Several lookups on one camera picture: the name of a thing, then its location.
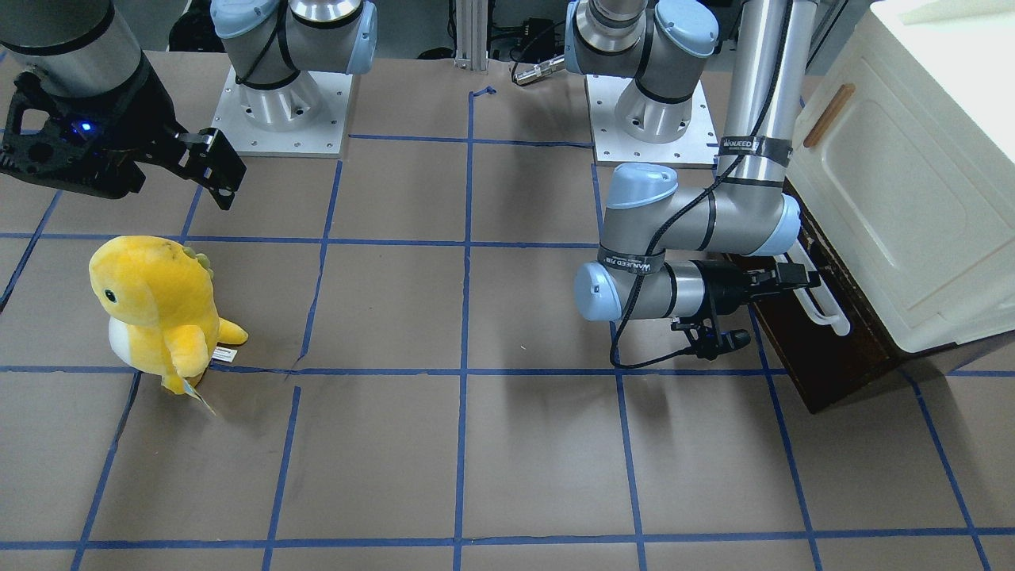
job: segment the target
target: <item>metal post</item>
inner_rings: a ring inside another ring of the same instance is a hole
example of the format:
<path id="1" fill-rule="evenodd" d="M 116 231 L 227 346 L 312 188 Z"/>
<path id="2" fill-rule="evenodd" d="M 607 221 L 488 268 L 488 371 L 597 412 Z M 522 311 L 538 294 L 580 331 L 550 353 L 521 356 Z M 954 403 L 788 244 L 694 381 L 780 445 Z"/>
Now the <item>metal post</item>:
<path id="1" fill-rule="evenodd" d="M 486 73 L 487 0 L 455 0 L 455 66 Z"/>

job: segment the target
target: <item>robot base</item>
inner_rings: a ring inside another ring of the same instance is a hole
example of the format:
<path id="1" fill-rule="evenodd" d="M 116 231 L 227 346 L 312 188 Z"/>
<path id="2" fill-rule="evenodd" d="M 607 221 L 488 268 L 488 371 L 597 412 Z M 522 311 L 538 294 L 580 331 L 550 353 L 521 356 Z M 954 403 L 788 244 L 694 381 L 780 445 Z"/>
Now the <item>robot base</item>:
<path id="1" fill-rule="evenodd" d="M 317 81 L 321 101 L 325 105 L 306 128 L 274 132 L 255 125 L 244 111 L 232 68 L 229 68 L 225 78 L 212 126 L 221 129 L 233 143 L 236 153 L 245 156 L 341 157 L 352 75 L 320 71 L 304 73 L 310 73 Z"/>
<path id="2" fill-rule="evenodd" d="M 655 162 L 675 168 L 712 168 L 719 141 L 701 83 L 694 87 L 694 112 L 684 135 L 670 143 L 650 143 L 628 135 L 618 124 L 614 113 L 620 94 L 630 82 L 631 79 L 625 77 L 586 76 L 596 162 Z"/>

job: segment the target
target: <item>plush toy arm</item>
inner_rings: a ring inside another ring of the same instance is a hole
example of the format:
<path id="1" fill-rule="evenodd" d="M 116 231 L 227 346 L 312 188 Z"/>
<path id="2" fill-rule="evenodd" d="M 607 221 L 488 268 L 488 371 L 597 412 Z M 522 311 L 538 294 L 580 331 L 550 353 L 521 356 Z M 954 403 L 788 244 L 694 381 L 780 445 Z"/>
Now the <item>plush toy arm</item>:
<path id="1" fill-rule="evenodd" d="M 211 357 L 204 333 L 197 326 L 181 326 L 165 333 L 165 347 L 181 377 L 196 377 L 208 368 Z"/>

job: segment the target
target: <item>white box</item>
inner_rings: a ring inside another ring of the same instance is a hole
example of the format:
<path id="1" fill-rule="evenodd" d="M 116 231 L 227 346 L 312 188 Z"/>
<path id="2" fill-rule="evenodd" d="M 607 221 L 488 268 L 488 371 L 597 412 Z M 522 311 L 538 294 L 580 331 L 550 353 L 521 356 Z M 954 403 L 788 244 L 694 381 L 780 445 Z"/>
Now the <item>white box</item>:
<path id="1" fill-rule="evenodd" d="M 1015 330 L 1013 33 L 1015 0 L 876 2 L 797 121 L 787 175 L 910 353 Z"/>

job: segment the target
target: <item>stuffed animal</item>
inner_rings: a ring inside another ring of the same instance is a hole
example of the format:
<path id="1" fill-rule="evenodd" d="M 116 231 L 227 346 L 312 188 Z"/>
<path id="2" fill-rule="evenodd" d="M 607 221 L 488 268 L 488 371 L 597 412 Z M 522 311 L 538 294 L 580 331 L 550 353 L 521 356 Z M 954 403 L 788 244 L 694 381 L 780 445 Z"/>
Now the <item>stuffed animal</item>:
<path id="1" fill-rule="evenodd" d="M 160 375 L 172 392 L 204 403 L 194 386 L 215 345 L 248 338 L 218 317 L 208 257 L 164 237 L 121 235 L 91 256 L 88 273 L 91 291 L 110 314 L 113 353 Z"/>

